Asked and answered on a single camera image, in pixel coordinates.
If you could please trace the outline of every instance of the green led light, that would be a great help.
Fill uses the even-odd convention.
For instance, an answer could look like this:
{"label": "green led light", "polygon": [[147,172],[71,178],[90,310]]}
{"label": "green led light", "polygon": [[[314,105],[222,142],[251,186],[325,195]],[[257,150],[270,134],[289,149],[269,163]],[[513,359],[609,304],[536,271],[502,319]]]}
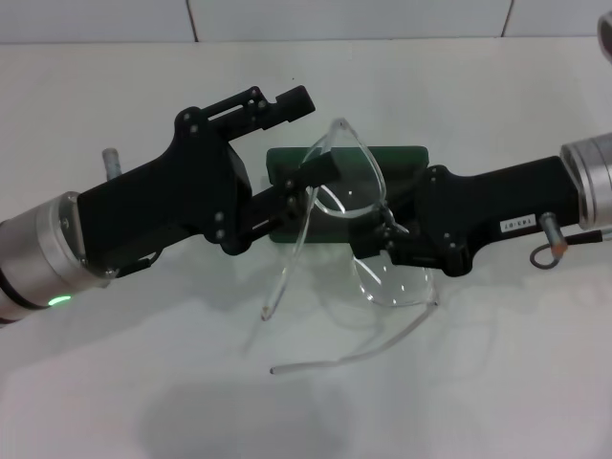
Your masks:
{"label": "green led light", "polygon": [[51,301],[49,301],[49,306],[55,306],[56,304],[64,303],[68,301],[70,298],[72,298],[70,295],[58,296],[57,298],[54,298]]}

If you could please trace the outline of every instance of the white label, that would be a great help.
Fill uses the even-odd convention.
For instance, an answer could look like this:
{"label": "white label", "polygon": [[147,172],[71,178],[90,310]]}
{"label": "white label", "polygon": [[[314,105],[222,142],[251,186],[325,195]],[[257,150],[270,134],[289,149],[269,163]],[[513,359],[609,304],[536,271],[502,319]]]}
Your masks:
{"label": "white label", "polygon": [[513,218],[512,220],[504,220],[499,222],[501,232],[510,232],[516,230],[522,230],[528,227],[534,227],[536,225],[536,215],[525,215],[524,217]]}

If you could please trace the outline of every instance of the white table surface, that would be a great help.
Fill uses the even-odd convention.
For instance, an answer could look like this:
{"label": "white table surface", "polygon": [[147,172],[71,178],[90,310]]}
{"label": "white table surface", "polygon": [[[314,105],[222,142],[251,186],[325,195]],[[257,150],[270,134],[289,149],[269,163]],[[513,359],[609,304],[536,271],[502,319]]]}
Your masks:
{"label": "white table surface", "polygon": [[[304,84],[317,105],[234,143],[255,190],[269,148],[309,145],[338,116],[460,174],[612,129],[612,67],[591,38],[5,46],[0,219],[103,181],[104,147],[124,169],[155,158],[180,110],[253,84],[268,97]],[[282,251],[262,240],[230,258],[185,241],[2,330],[0,457],[610,457],[612,246],[543,273],[528,260],[542,240],[439,274],[442,310],[388,353],[284,377],[268,368],[388,338],[414,311],[363,309],[346,250],[318,247],[258,325]]]}

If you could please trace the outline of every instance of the green block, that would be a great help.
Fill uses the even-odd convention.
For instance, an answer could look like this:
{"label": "green block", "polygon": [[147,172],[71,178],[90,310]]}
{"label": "green block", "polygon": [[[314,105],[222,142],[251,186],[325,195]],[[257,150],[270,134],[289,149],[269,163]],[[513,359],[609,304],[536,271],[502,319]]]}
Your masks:
{"label": "green block", "polygon": [[[429,164],[429,154],[423,146],[371,146],[387,189],[387,200],[408,192]],[[268,150],[266,167],[271,185],[282,183],[304,160],[310,148],[290,147]],[[361,152],[356,148],[356,155]],[[300,222],[293,221],[273,231],[270,239],[279,244],[295,242]],[[331,217],[313,209],[306,243],[345,243],[348,241],[348,221]]]}

